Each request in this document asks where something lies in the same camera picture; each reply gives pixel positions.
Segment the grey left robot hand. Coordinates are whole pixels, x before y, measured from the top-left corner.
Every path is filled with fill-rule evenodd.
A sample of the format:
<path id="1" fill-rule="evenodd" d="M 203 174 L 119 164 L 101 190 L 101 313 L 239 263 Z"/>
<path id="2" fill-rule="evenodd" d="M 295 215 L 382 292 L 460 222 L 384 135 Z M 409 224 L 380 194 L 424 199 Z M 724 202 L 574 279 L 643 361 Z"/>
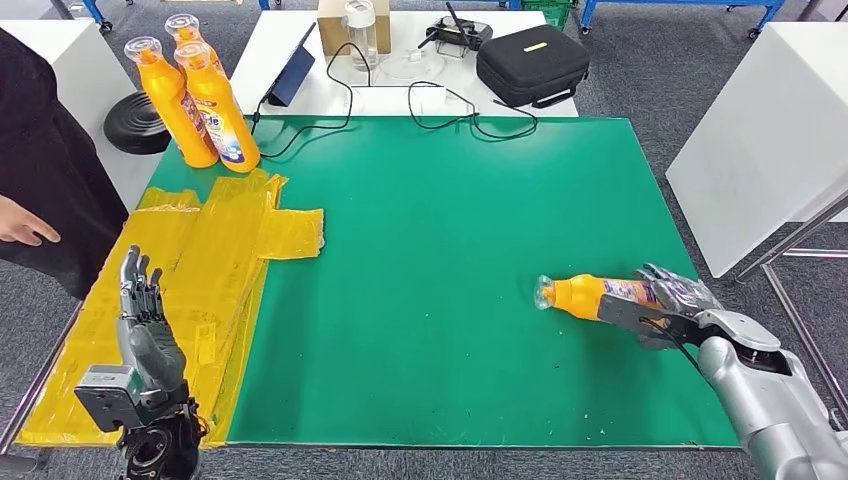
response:
<path id="1" fill-rule="evenodd" d="M 167 321 L 159 267 L 132 244 L 119 271 L 118 345 L 125 365 L 139 373 L 145 391 L 172 391 L 184 380 L 186 357 Z"/>

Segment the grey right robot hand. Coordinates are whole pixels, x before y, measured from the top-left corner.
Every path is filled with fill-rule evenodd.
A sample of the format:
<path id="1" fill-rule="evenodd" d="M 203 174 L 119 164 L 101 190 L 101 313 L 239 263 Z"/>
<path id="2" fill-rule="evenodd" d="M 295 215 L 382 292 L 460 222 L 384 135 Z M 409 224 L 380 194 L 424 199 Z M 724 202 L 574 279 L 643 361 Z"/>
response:
<path id="1" fill-rule="evenodd" d="M 724 309 L 701 280 L 690 279 L 652 263 L 645 263 L 636 273 L 651 287 L 665 311 L 694 318 L 705 310 Z"/>

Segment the person's hand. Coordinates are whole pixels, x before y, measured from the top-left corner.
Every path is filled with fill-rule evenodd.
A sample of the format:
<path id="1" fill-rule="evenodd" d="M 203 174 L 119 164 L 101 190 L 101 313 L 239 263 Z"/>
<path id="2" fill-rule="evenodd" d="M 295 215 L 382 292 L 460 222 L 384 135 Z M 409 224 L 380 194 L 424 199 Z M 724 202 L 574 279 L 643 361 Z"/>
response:
<path id="1" fill-rule="evenodd" d="M 61 236 L 47 222 L 14 200 L 1 196 L 1 240 L 37 247 L 44 241 L 58 243 Z"/>

